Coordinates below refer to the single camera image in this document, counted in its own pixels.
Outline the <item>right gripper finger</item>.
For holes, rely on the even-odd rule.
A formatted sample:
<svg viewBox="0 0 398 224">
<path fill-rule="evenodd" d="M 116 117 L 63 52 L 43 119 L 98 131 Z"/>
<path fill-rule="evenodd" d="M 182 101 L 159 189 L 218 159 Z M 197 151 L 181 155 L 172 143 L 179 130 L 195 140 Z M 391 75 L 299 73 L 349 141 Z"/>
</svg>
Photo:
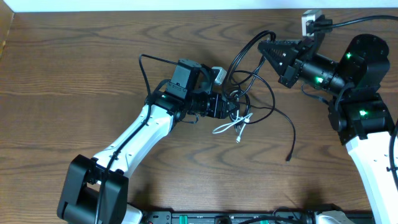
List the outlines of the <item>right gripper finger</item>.
<svg viewBox="0 0 398 224">
<path fill-rule="evenodd" d="M 258 50 L 263 52 L 275 52 L 278 54 L 288 54 L 298 46 L 300 40 L 263 40 L 258 45 Z"/>
<path fill-rule="evenodd" d="M 265 49 L 261 53 L 269 61 L 272 68 L 279 76 L 284 75 L 287 67 L 291 64 L 290 50 Z"/>
</svg>

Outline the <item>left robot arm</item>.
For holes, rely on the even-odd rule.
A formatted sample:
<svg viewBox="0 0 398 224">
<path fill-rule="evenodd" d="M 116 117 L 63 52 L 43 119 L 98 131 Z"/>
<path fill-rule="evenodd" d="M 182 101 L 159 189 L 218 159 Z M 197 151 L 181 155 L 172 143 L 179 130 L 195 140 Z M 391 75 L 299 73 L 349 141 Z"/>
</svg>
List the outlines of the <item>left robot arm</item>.
<svg viewBox="0 0 398 224">
<path fill-rule="evenodd" d="M 172 78 L 150 91 L 137 119 L 117 140 L 91 158 L 78 155 L 71 161 L 57 216 L 67 223 L 139 224 L 143 212 L 127 203 L 130 177 L 186 115 L 225 119 L 238 110 L 213 91 L 226 74 L 188 59 L 176 62 Z"/>
</svg>

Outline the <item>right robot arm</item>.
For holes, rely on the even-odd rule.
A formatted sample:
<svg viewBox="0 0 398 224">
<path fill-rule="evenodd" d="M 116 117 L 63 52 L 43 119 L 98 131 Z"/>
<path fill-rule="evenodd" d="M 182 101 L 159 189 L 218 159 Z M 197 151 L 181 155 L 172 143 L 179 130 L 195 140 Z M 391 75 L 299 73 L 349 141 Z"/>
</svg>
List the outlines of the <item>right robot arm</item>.
<svg viewBox="0 0 398 224">
<path fill-rule="evenodd" d="M 291 88 L 298 80 L 332 95 L 328 119 L 360 174 L 376 223 L 397 223 L 397 125 L 377 92 L 389 48 L 371 34 L 352 39 L 339 62 L 318 54 L 316 38 L 263 40 L 259 52 Z"/>
</svg>

